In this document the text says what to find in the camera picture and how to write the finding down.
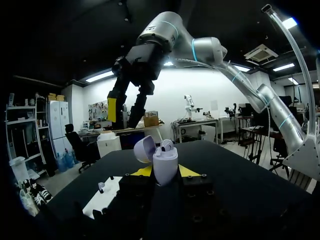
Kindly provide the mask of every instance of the bulletin board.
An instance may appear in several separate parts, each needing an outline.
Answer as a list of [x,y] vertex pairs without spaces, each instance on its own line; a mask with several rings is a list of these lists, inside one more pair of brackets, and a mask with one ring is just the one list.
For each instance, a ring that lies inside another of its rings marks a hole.
[[88,111],[89,121],[107,121],[108,120],[108,100],[99,101],[93,104],[89,104]]

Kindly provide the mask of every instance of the yellow tape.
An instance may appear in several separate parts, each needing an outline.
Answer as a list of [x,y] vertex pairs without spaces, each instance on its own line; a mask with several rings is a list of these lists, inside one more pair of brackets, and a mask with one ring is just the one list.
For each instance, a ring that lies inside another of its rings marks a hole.
[[108,120],[116,122],[116,98],[108,98]]
[[[179,170],[180,170],[180,173],[181,173],[181,176],[182,177],[187,177],[187,176],[193,176],[193,177],[196,177],[196,176],[200,176],[200,174],[194,172],[194,171],[191,171],[190,169],[182,166],[179,164]],[[152,164],[145,167],[145,168],[140,168],[138,171],[136,171],[135,173],[132,173],[131,175],[133,176],[140,176],[140,175],[143,175],[143,176],[146,176],[146,177],[150,177],[150,174],[151,174],[151,171],[152,171]]]
[[136,171],[135,173],[132,173],[131,175],[133,175],[133,176],[143,175],[146,177],[150,177],[151,170],[152,170],[152,164],[145,167],[145,168],[140,168],[138,171]]
[[191,171],[190,169],[182,166],[179,164],[179,169],[180,169],[180,173],[181,173],[181,177],[187,177],[187,176],[193,176],[193,177],[196,177],[196,176],[200,176],[200,174],[194,172],[194,171]]

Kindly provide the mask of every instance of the white refrigerator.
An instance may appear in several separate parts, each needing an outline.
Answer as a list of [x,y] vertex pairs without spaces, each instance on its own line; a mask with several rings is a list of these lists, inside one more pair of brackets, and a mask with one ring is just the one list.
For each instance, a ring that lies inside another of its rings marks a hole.
[[49,102],[49,127],[51,132],[54,154],[63,155],[66,149],[70,153],[72,146],[66,137],[66,127],[69,124],[68,102],[50,101]]

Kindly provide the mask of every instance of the robotic arm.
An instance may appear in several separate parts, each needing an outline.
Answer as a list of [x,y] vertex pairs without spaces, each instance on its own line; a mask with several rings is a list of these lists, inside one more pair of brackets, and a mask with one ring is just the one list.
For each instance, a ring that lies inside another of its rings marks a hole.
[[184,95],[184,99],[186,100],[185,110],[188,113],[188,119],[192,119],[192,112],[200,112],[203,108],[195,108],[194,101],[192,100],[190,95]]
[[320,180],[315,136],[305,135],[298,121],[280,100],[275,91],[265,84],[255,89],[248,78],[228,62],[223,61],[227,50],[215,37],[193,38],[183,26],[181,17],[174,12],[162,12],[140,34],[136,46],[126,57],[116,60],[112,68],[117,81],[108,95],[110,120],[117,119],[116,111],[126,100],[129,82],[139,87],[140,94],[131,108],[129,127],[135,128],[145,113],[147,95],[154,91],[153,80],[159,76],[164,60],[169,56],[177,67],[202,65],[224,74],[248,99],[254,110],[261,113],[270,108],[270,115],[278,126],[288,148],[284,164],[316,180]]

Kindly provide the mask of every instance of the white paper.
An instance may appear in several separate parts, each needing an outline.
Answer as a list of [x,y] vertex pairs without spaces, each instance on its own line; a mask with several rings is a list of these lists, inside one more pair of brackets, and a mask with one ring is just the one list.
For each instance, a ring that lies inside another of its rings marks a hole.
[[91,219],[95,219],[94,215],[92,214],[93,210],[98,210],[101,212],[102,209],[109,206],[114,197],[117,195],[117,191],[120,189],[119,181],[122,179],[122,176],[114,176],[113,178],[113,180],[108,178],[104,182],[104,187],[102,188],[103,193],[99,192],[98,182],[96,183],[98,191],[82,209],[84,215],[87,215]]
[[213,100],[211,101],[211,110],[212,111],[217,111],[218,110],[218,101],[217,100]]

